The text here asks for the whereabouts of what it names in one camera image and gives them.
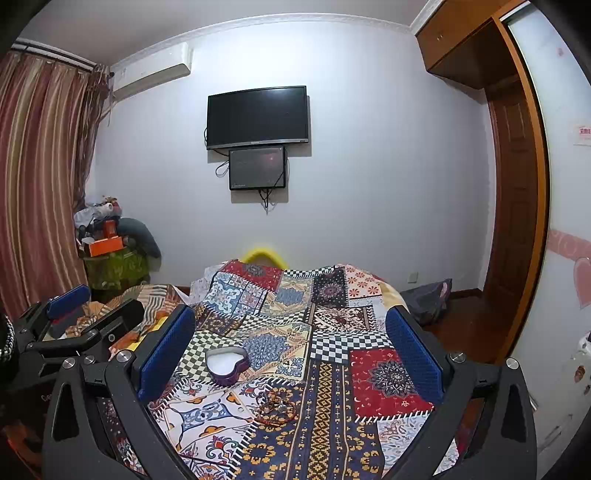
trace curtain rod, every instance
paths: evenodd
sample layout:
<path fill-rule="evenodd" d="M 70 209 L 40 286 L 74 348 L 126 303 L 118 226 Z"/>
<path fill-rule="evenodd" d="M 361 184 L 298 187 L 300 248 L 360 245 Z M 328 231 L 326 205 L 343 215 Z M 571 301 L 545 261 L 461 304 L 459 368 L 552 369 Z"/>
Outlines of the curtain rod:
<path fill-rule="evenodd" d="M 45 45 L 34 40 L 27 40 L 25 38 L 16 39 L 12 44 L 11 50 L 26 51 L 28 53 L 33 53 L 47 59 L 59 60 L 63 63 L 67 63 L 89 72 L 91 72 L 96 66 L 96 63 L 93 61 L 86 60 L 82 57 L 79 57 L 78 55 L 74 55 L 73 53 L 69 53 L 59 48 Z"/>

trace door frame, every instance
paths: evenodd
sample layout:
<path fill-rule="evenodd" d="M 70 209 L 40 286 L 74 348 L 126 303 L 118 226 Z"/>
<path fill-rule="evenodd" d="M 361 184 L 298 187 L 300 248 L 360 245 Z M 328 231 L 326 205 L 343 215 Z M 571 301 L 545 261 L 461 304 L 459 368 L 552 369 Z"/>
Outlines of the door frame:
<path fill-rule="evenodd" d="M 538 280 L 541 274 L 542 263 L 544 259 L 546 237 L 548 234 L 548 217 L 550 213 L 550 167 L 548 163 L 548 148 L 546 144 L 546 137 L 544 133 L 544 124 L 541 116 L 541 109 L 538 103 L 537 96 L 533 87 L 530 74 L 525 66 L 525 62 L 517 48 L 517 45 L 511 35 L 510 30 L 501 22 L 501 18 L 512 11 L 514 8 L 523 4 L 523 0 L 511 0 L 501 9 L 499 9 L 493 16 L 492 19 L 501 32 L 501 36 L 509 49 L 515 67 L 517 68 L 518 80 L 521 82 L 523 90 L 525 92 L 525 101 L 530 115 L 531 125 L 534 130 L 534 148 L 535 148 L 535 160 L 537 166 L 537 208 L 536 208 L 536 220 L 535 220 L 535 232 L 534 232 L 534 245 L 532 248 L 532 255 L 530 260 L 530 266 L 528 268 L 527 277 L 525 280 L 525 286 L 519 300 L 517 311 L 511 322 L 511 327 L 505 338 L 499 353 L 497 354 L 495 363 L 500 365 L 505 361 L 507 356 L 510 355 L 519 335 L 525 325 L 527 315 L 530 311 L 532 301 L 535 296 L 535 289 L 538 284 Z M 496 119 L 494 116 L 493 109 L 489 104 L 491 111 L 491 122 L 493 126 L 493 134 L 495 137 L 495 155 L 496 163 L 500 162 L 499 158 L 499 142 L 498 133 L 496 130 Z M 499 202 L 500 188 L 497 183 L 497 202 Z M 493 238 L 497 232 L 498 217 L 495 215 L 495 230 Z"/>

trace pink heart decal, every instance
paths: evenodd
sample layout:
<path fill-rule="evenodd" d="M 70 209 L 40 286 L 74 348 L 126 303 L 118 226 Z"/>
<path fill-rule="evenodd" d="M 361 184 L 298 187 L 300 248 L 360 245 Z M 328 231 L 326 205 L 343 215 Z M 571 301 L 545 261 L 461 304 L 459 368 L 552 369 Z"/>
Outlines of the pink heart decal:
<path fill-rule="evenodd" d="M 579 258 L 574 263 L 574 287 L 581 309 L 591 305 L 591 260 L 588 258 Z"/>

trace clutter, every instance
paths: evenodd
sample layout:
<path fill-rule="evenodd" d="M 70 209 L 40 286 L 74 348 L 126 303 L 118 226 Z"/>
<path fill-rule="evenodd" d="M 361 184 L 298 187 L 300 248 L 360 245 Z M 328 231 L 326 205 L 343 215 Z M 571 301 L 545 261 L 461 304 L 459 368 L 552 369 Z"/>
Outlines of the clutter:
<path fill-rule="evenodd" d="M 93 290 L 132 287 L 148 278 L 150 273 L 146 257 L 127 247 L 98 257 L 85 257 L 84 265 L 88 286 Z"/>
<path fill-rule="evenodd" d="M 435 323 L 447 310 L 447 299 L 452 292 L 452 279 L 430 283 L 411 290 L 402 291 L 400 295 L 408 306 L 408 311 L 419 323 L 429 325 Z"/>
<path fill-rule="evenodd" d="M 251 362 L 244 348 L 224 346 L 205 352 L 205 366 L 217 385 L 229 387 L 238 381 L 240 374 L 251 366 Z"/>
<path fill-rule="evenodd" d="M 296 419 L 296 405 L 286 399 L 285 392 L 280 393 L 275 389 L 262 392 L 256 401 L 260 405 L 256 420 L 263 425 L 281 427 Z"/>
<path fill-rule="evenodd" d="M 117 236 L 116 222 L 114 220 L 106 220 L 103 226 L 103 232 L 107 238 Z"/>
<path fill-rule="evenodd" d="M 74 226 L 76 229 L 81 226 L 89 226 L 93 220 L 118 217 L 121 216 L 121 213 L 121 207 L 117 202 L 107 202 L 102 205 L 90 206 L 74 214 Z"/>
<path fill-rule="evenodd" d="M 108 254 L 121 250 L 123 248 L 123 240 L 120 236 L 114 236 L 111 238 L 104 238 L 97 240 L 96 242 L 88 245 L 88 251 L 91 257 L 97 257 L 98 255 Z"/>
<path fill-rule="evenodd" d="M 121 218 L 117 225 L 117 233 L 120 236 L 133 238 L 137 243 L 137 248 L 145 252 L 146 255 L 154 258 L 160 258 L 160 249 L 150 233 L 150 230 L 139 220 L 135 218 Z"/>

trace patchwork bedspread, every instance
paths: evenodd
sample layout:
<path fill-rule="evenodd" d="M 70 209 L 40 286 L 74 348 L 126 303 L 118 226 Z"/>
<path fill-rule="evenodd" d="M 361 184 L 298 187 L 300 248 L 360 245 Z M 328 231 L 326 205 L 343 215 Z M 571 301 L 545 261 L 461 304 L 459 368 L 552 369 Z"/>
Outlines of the patchwork bedspread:
<path fill-rule="evenodd" d="M 351 265 L 283 271 L 231 261 L 194 307 L 195 334 L 148 408 L 198 479 L 379 479 L 433 409 L 385 333 L 392 298 L 392 287 Z M 226 345 L 251 362 L 230 388 L 214 385 L 204 362 Z M 293 421 L 258 423 L 256 398 L 269 390 L 296 405 Z M 119 451 L 142 472 L 125 439 Z M 457 457 L 453 442 L 438 472 Z"/>

